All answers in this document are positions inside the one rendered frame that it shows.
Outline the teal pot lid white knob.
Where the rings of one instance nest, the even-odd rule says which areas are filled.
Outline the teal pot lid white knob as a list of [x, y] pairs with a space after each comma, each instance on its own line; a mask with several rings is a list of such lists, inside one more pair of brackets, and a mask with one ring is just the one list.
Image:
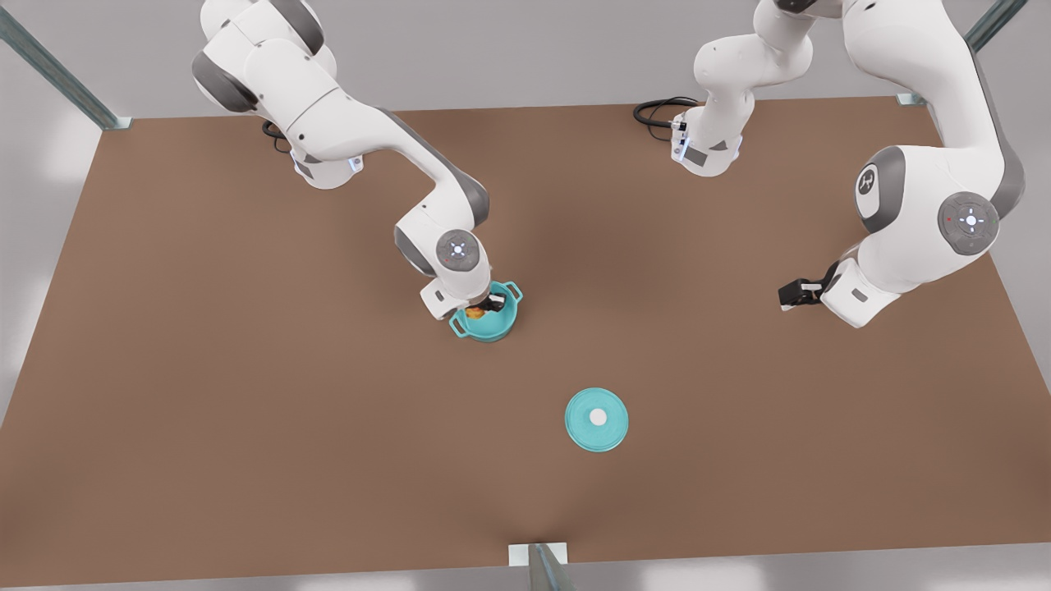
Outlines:
[[593, 453], [607, 452], [626, 439], [628, 411], [611, 390], [590, 387], [568, 401], [564, 427], [568, 437], [579, 448]]

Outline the silver frame post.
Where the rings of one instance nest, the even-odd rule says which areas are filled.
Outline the silver frame post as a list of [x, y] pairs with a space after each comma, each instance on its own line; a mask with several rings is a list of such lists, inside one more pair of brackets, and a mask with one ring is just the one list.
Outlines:
[[566, 572], [566, 543], [519, 543], [507, 553], [509, 566], [528, 567], [529, 591], [578, 591]]
[[967, 30], [964, 40], [973, 53], [978, 53], [1030, 0], [994, 0], [991, 7]]
[[128, 130], [131, 117], [119, 117], [85, 86], [9, 11], [0, 5], [0, 40], [27, 63], [54, 89], [71, 101], [102, 131]]

